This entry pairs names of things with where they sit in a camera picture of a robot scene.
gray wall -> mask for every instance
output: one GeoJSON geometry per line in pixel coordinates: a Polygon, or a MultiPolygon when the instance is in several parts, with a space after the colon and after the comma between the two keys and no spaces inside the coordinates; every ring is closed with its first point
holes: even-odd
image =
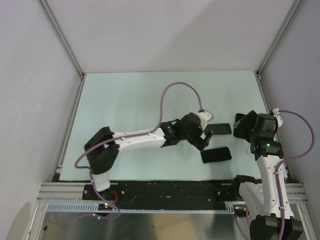
{"type": "Polygon", "coordinates": [[[19,240],[79,78],[36,0],[1,1],[0,56],[0,239],[19,240]]]}
{"type": "Polygon", "coordinates": [[[104,73],[255,70],[293,2],[48,0],[82,69],[104,73]]]}
{"type": "MultiPolygon", "coordinates": [[[[272,108],[303,115],[314,128],[313,151],[289,164],[293,176],[304,183],[314,215],[320,224],[320,1],[307,0],[265,71],[262,82],[272,108]]],[[[308,127],[295,116],[283,114],[279,130],[287,157],[310,145],[308,127]]]]}

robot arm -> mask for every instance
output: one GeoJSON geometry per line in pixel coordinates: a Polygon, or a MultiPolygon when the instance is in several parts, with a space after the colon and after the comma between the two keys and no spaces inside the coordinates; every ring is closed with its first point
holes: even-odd
{"type": "Polygon", "coordinates": [[[294,214],[288,202],[283,165],[280,166],[279,172],[275,172],[277,164],[284,157],[281,144],[274,141],[278,127],[282,124],[279,109],[272,110],[270,114],[256,114],[251,111],[234,124],[237,135],[251,144],[250,150],[254,154],[262,180],[263,198],[255,183],[242,182],[239,185],[239,194],[253,219],[250,224],[251,240],[278,239],[281,208],[284,208],[285,216],[284,232],[286,234],[283,235],[285,237],[283,239],[298,239],[303,232],[302,223],[294,220],[294,214]],[[275,174],[280,175],[283,207],[280,206],[275,174]]]}
{"type": "Polygon", "coordinates": [[[102,145],[87,155],[92,178],[98,192],[110,187],[109,170],[117,156],[121,153],[150,147],[167,147],[177,145],[187,140],[198,150],[202,151],[209,144],[212,132],[207,132],[205,138],[201,136],[210,120],[213,119],[209,111],[189,113],[182,119],[162,122],[158,129],[136,132],[112,132],[109,127],[100,129],[84,146],[87,151],[92,146],[105,140],[114,139],[108,145],[102,145]]]}

phone screen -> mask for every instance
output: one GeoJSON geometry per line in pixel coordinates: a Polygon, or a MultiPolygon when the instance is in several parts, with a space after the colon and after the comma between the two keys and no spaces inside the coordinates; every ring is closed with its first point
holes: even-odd
{"type": "Polygon", "coordinates": [[[222,162],[232,159],[230,150],[226,146],[201,151],[201,158],[204,164],[222,162]]]}

smartphone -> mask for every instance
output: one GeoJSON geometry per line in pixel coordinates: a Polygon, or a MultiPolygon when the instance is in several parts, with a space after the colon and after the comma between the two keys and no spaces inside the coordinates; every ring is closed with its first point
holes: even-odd
{"type": "Polygon", "coordinates": [[[208,132],[213,135],[228,135],[231,134],[231,127],[229,123],[208,124],[204,133],[207,135],[208,132]]]}
{"type": "MultiPolygon", "coordinates": [[[[236,122],[238,122],[240,119],[242,119],[244,116],[246,116],[245,114],[242,114],[242,113],[237,113],[236,115],[235,115],[235,120],[234,120],[234,122],[236,123],[236,122]]],[[[243,136],[241,136],[241,134],[238,132],[238,130],[237,129],[233,129],[233,136],[234,137],[236,137],[236,138],[238,138],[238,139],[245,139],[243,136]]]]}
{"type": "Polygon", "coordinates": [[[232,159],[230,150],[226,146],[201,151],[201,158],[204,164],[222,162],[232,159]]]}

purple cable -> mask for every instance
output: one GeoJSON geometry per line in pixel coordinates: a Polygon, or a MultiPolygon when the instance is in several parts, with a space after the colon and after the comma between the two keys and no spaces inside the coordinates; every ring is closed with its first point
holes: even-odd
{"type": "MultiPolygon", "coordinates": [[[[311,145],[309,147],[309,149],[307,151],[305,151],[303,154],[301,155],[298,155],[298,156],[294,156],[294,157],[289,157],[289,158],[286,158],[284,160],[282,160],[281,162],[279,162],[276,167],[275,167],[275,170],[274,172],[277,173],[279,171],[279,168],[282,164],[288,162],[288,161],[292,161],[292,160],[297,160],[299,158],[303,158],[304,156],[306,156],[308,153],[311,152],[311,150],[314,148],[314,145],[315,145],[315,141],[316,141],[316,138],[315,138],[315,132],[312,128],[312,126],[310,125],[310,123],[303,117],[301,116],[300,114],[296,113],[296,112],[293,112],[293,111],[287,111],[287,110],[280,110],[279,111],[280,113],[288,113],[288,114],[293,114],[293,115],[296,115],[298,116],[299,118],[301,118],[306,124],[307,126],[309,127],[310,131],[311,131],[311,137],[312,137],[312,140],[311,140],[311,145]]],[[[276,188],[277,188],[277,191],[278,191],[278,195],[279,195],[279,204],[280,204],[280,207],[282,207],[280,209],[280,214],[281,214],[281,228],[280,228],[280,232],[279,232],[279,240],[282,240],[282,236],[284,234],[284,230],[285,230],[285,210],[283,209],[283,207],[285,206],[284,205],[284,199],[282,197],[282,190],[281,190],[281,185],[280,185],[280,177],[279,177],[279,174],[275,174],[275,183],[276,183],[276,188]]]]}
{"type": "Polygon", "coordinates": [[[192,89],[198,98],[199,107],[200,107],[199,110],[200,111],[203,110],[199,93],[197,92],[197,90],[193,86],[189,85],[188,83],[182,82],[182,81],[173,82],[173,83],[169,84],[168,86],[166,86],[166,88],[164,89],[164,91],[162,93],[161,100],[160,100],[160,119],[159,119],[157,126],[150,131],[151,133],[154,133],[160,127],[160,124],[162,122],[163,108],[164,108],[164,98],[165,98],[165,95],[166,95],[166,92],[168,91],[168,89],[174,85],[185,85],[185,86],[189,87],[190,89],[192,89]]]}

